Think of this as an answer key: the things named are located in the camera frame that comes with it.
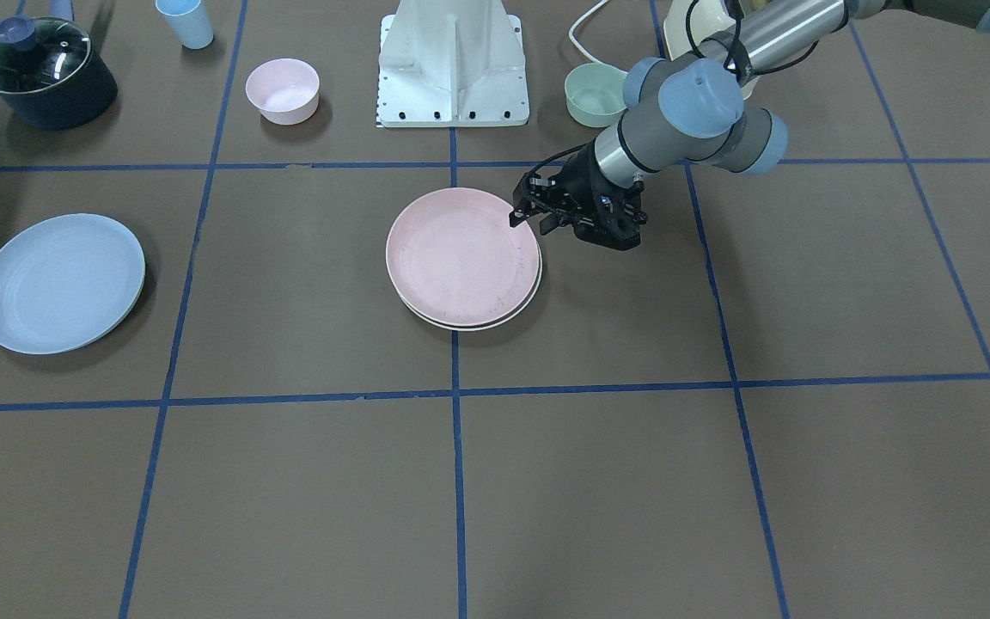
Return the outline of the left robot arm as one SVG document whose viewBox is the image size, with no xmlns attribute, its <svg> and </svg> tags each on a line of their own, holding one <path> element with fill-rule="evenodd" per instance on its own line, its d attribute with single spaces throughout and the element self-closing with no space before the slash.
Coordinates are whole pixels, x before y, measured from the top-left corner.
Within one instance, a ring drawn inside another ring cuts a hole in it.
<svg viewBox="0 0 990 619">
<path fill-rule="evenodd" d="M 742 89 L 797 65 L 850 22 L 903 10 L 990 34 L 990 1 L 773 1 L 671 60 L 645 58 L 622 84 L 625 111 L 589 144 L 561 153 L 545 179 L 531 169 L 512 194 L 511 227 L 570 227 L 582 242 L 625 251 L 647 224 L 645 181 L 679 163 L 763 174 L 785 156 L 785 122 L 751 108 Z"/>
</svg>

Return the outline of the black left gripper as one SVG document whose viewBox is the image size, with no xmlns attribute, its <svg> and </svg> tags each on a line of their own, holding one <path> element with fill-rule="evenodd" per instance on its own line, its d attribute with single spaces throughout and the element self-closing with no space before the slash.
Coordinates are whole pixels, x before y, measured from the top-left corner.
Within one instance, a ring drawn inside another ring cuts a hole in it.
<svg viewBox="0 0 990 619">
<path fill-rule="evenodd" d="M 618 187 L 602 172 L 593 144 L 582 144 L 567 154 L 558 173 L 549 177 L 528 172 L 512 191 L 508 226 L 516 228 L 530 217 L 543 215 L 540 235 L 571 226 L 582 242 L 627 251 L 641 243 L 647 224 L 641 193 L 645 182 Z"/>
</svg>

